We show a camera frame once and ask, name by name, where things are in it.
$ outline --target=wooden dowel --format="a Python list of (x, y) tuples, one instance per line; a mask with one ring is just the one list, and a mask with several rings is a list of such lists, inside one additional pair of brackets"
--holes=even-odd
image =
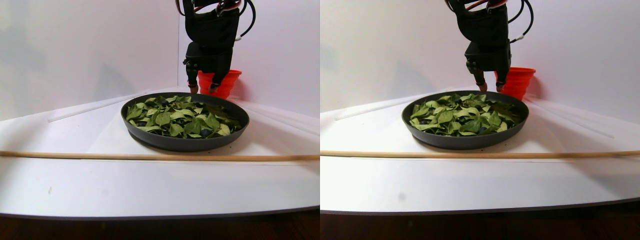
[(561, 159), (595, 157), (640, 156), (639, 151), (626, 152), (559, 152), (559, 153), (453, 153), (453, 152), (344, 152), (320, 151), (320, 156), (333, 157), (387, 157), (387, 158), (430, 158), (430, 159)]
[(284, 162), (312, 161), (320, 155), (289, 156), (189, 156), (189, 155), (153, 155), (153, 154), (74, 154), (55, 152), (13, 152), (0, 151), (0, 157), (32, 157), (49, 159), (107, 159), (107, 160), (146, 160), (146, 161), (223, 161), (223, 162)]

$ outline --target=cable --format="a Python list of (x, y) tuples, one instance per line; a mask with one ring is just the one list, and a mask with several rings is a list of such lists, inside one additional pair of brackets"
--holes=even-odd
[(520, 39), (524, 38), (524, 35), (526, 35), (529, 30), (531, 29), (531, 26), (533, 25), (533, 7), (531, 7), (531, 3), (529, 2), (529, 0), (522, 0), (524, 3), (527, 4), (527, 7), (529, 8), (529, 13), (531, 14), (531, 21), (529, 21), (529, 27), (527, 28), (526, 31), (524, 31), (524, 33), (522, 33), (522, 35), (520, 35), (519, 37), (515, 38), (514, 40), (510, 41), (510, 43), (514, 43)]
[(244, 2), (244, 6), (242, 7), (242, 11), (240, 11), (240, 16), (242, 16), (242, 13), (244, 13), (244, 10), (246, 9), (246, 4), (248, 1)]
[(253, 14), (253, 17), (251, 19), (251, 25), (249, 25), (249, 28), (247, 28), (244, 33), (240, 34), (240, 37), (243, 37), (246, 33), (249, 32), (249, 30), (251, 30), (251, 28), (253, 27), (253, 24), (255, 23), (255, 6), (253, 5), (253, 1), (251, 0), (245, 0), (249, 3), (249, 7), (251, 7), (251, 13)]
[(507, 23), (511, 23), (511, 22), (513, 22), (514, 20), (516, 20), (516, 19), (520, 16), (520, 14), (522, 13), (522, 10), (523, 10), (523, 9), (524, 9), (524, 0), (520, 0), (520, 11), (518, 11), (518, 14), (516, 14), (516, 15), (515, 15), (511, 20), (509, 20), (509, 22), (507, 22)]

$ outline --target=orange bucket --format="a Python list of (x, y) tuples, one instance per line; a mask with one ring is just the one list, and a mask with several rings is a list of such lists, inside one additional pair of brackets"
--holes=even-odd
[(213, 78), (213, 73), (206, 74), (202, 71), (198, 71), (198, 85), (200, 85), (200, 94), (209, 95), (213, 97), (218, 97), (221, 99), (227, 99), (231, 94), (231, 89), (233, 89), (236, 84), (236, 80), (240, 77), (242, 71), (239, 70), (229, 70), (229, 73), (222, 79), (222, 83), (214, 93), (209, 93), (209, 86), (211, 85), (211, 79)]
[(529, 82), (531, 81), (531, 78), (535, 73), (536, 70), (533, 68), (509, 68), (509, 73), (507, 74), (507, 83), (504, 85), (504, 88), (500, 93), (522, 100), (524, 94), (527, 92)]

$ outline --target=white backdrop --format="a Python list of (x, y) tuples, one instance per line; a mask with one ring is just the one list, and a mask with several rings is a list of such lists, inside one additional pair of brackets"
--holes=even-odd
[[(512, 45), (512, 66), (537, 70), (528, 92), (640, 123), (633, 110), (640, 100), (640, 2), (531, 2), (534, 25)], [(512, 17), (520, 1), (508, 7)], [(468, 41), (442, 1), (389, 8), (382, 0), (327, 0), (321, 16), (322, 111), (474, 84), (463, 55)], [(509, 25), (510, 37), (528, 23), (525, 8)]]
[[(319, 0), (255, 1), (252, 30), (236, 42), (231, 68), (243, 71), (232, 95), (319, 118)], [(247, 9), (238, 33), (251, 22)], [(179, 84), (187, 85), (182, 60), (191, 39), (180, 19)]]
[(176, 85), (173, 1), (0, 0), (0, 120)]

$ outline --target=black pan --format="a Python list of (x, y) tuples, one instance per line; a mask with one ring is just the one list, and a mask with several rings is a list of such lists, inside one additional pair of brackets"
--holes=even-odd
[[(422, 132), (413, 126), (411, 126), (409, 117), (413, 112), (413, 106), (416, 104), (422, 104), (423, 102), (430, 100), (438, 100), (442, 96), (452, 95), (457, 93), (458, 95), (464, 96), (473, 94), (486, 94), (487, 100), (495, 100), (499, 102), (503, 102), (505, 104), (514, 104), (513, 112), (520, 115), (522, 118), (522, 122), (518, 125), (502, 132), (496, 132), (492, 134), (487, 134), (483, 136), (464, 136), (464, 137), (454, 137), (454, 136), (440, 136), (436, 134), (430, 134), (426, 132)], [(510, 137), (513, 137), (516, 133), (518, 133), (524, 123), (527, 121), (529, 117), (529, 108), (524, 102), (518, 100), (509, 95), (504, 95), (502, 93), (497, 92), (480, 92), (480, 91), (456, 91), (456, 92), (443, 92), (434, 95), (430, 95), (427, 97), (423, 97), (418, 99), (411, 104), (409, 104), (404, 111), (402, 112), (402, 119), (407, 129), (411, 132), (414, 138), (419, 141), (431, 145), (438, 148), (451, 149), (451, 150), (471, 150), (471, 149), (479, 149), (485, 148), (489, 146), (496, 145), (501, 143)]]
[[(129, 106), (135, 105), (139, 102), (144, 102), (150, 97), (173, 97), (178, 95), (180, 97), (189, 97), (191, 96), (191, 100), (193, 102), (202, 102), (210, 105), (223, 106), (229, 113), (230, 116), (238, 119), (240, 124), (243, 126), (237, 132), (229, 134), (227, 136), (217, 137), (217, 138), (207, 138), (207, 139), (184, 139), (184, 138), (172, 138), (167, 136), (160, 136), (150, 132), (142, 131), (141, 129), (131, 125), (125, 119), (127, 118), (127, 108)], [(130, 100), (125, 103), (120, 110), (120, 115), (122, 115), (122, 120), (124, 124), (127, 126), (129, 130), (129, 134), (134, 139), (149, 145), (151, 147), (160, 148), (163, 150), (169, 150), (173, 152), (201, 152), (206, 150), (211, 150), (214, 148), (219, 148), (233, 141), (237, 140), (240, 135), (246, 129), (246, 126), (249, 124), (249, 115), (242, 109), (240, 106), (235, 105), (233, 102), (229, 102), (225, 99), (212, 97), (208, 95), (202, 94), (192, 94), (192, 93), (183, 93), (183, 92), (168, 92), (168, 93), (153, 93), (144, 95), (141, 97), (136, 97), (135, 99)]]

